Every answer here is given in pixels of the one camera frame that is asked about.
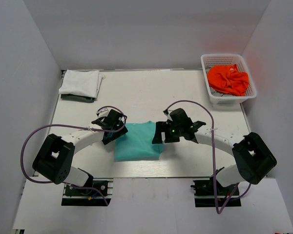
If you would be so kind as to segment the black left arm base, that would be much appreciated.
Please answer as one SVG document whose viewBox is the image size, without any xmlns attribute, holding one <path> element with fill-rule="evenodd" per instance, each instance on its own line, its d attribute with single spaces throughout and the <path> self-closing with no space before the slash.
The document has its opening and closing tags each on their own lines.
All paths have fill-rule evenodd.
<svg viewBox="0 0 293 234">
<path fill-rule="evenodd" d="M 93 179 L 94 189 L 76 189 L 65 184 L 62 195 L 62 206 L 105 207 L 108 206 L 113 194 L 113 179 Z"/>
</svg>

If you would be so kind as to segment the teal t shirt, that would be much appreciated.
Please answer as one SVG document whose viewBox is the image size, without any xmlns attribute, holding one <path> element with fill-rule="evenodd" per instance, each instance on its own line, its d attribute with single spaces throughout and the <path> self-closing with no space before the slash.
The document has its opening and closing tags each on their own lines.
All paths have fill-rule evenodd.
<svg viewBox="0 0 293 234">
<path fill-rule="evenodd" d="M 127 123 L 126 128 L 128 132 L 115 141 L 115 161 L 159 159 L 164 145 L 152 144 L 156 129 L 154 122 Z"/>
</svg>

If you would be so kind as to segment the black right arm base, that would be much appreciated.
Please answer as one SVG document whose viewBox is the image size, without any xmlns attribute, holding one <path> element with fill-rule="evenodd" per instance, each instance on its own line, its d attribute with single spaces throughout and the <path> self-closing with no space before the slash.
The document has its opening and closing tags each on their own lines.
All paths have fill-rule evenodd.
<svg viewBox="0 0 293 234">
<path fill-rule="evenodd" d="M 191 189 L 194 192 L 194 202 L 196 208 L 215 208 L 214 190 L 213 190 L 213 176 L 209 178 L 201 178 L 193 180 Z M 234 190 L 235 185 L 222 187 L 216 182 L 217 202 L 219 209 L 224 205 L 227 198 Z M 241 207 L 241 200 L 239 189 L 237 188 L 231 196 L 227 207 Z"/>
</svg>

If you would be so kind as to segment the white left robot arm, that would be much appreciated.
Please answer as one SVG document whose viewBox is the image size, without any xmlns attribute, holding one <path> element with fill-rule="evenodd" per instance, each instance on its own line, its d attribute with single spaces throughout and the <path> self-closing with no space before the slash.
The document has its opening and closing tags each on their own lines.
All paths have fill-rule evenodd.
<svg viewBox="0 0 293 234">
<path fill-rule="evenodd" d="M 74 155 L 97 142 L 107 145 L 128 132 L 122 112 L 101 108 L 97 116 L 87 127 L 56 124 L 76 131 L 64 136 L 48 135 L 34 159 L 33 169 L 54 184 L 67 183 L 84 195 L 91 193 L 93 176 L 72 166 Z"/>
</svg>

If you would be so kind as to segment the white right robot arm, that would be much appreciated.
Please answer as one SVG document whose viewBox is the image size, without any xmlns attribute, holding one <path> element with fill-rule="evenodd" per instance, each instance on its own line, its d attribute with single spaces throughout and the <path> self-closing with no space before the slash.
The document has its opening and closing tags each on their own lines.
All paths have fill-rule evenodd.
<svg viewBox="0 0 293 234">
<path fill-rule="evenodd" d="M 276 165 L 277 160 L 259 134 L 220 134 L 205 122 L 193 122 L 182 108 L 166 112 L 167 120 L 155 124 L 152 144 L 185 140 L 214 147 L 233 156 L 235 164 L 216 172 L 211 190 L 220 195 L 230 185 L 248 182 L 257 185 Z"/>
</svg>

